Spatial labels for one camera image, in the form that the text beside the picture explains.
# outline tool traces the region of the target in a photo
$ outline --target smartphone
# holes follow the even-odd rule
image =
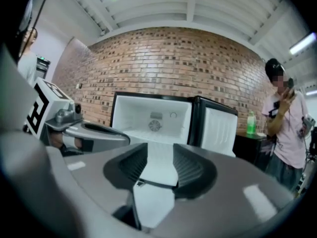
[[[289,89],[292,89],[294,87],[294,80],[291,77],[288,79],[287,87]]]

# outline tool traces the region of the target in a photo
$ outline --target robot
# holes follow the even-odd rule
[[[124,133],[84,121],[80,104],[74,103],[55,84],[38,77],[34,89],[39,95],[26,124],[30,132],[47,146],[55,146],[52,135],[60,135],[60,149],[64,156],[100,152],[130,144],[130,138]]]

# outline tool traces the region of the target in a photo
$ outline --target man's hand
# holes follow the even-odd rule
[[[292,89],[286,88],[286,90],[282,94],[281,99],[279,101],[278,113],[280,115],[282,116],[285,115],[285,113],[289,110],[289,107],[291,106],[295,97],[296,95],[294,94],[294,88]]]

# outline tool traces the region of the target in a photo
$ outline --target black cap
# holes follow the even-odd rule
[[[284,68],[278,60],[271,58],[265,64],[265,72],[269,80],[272,82],[274,76],[281,75],[284,72]]]

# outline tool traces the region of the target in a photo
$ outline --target white ceiling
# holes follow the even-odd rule
[[[73,1],[98,28],[100,36],[94,42],[146,27],[197,28],[235,40],[265,60],[277,58],[303,91],[317,83],[316,48],[297,56],[289,53],[309,30],[287,0]]]

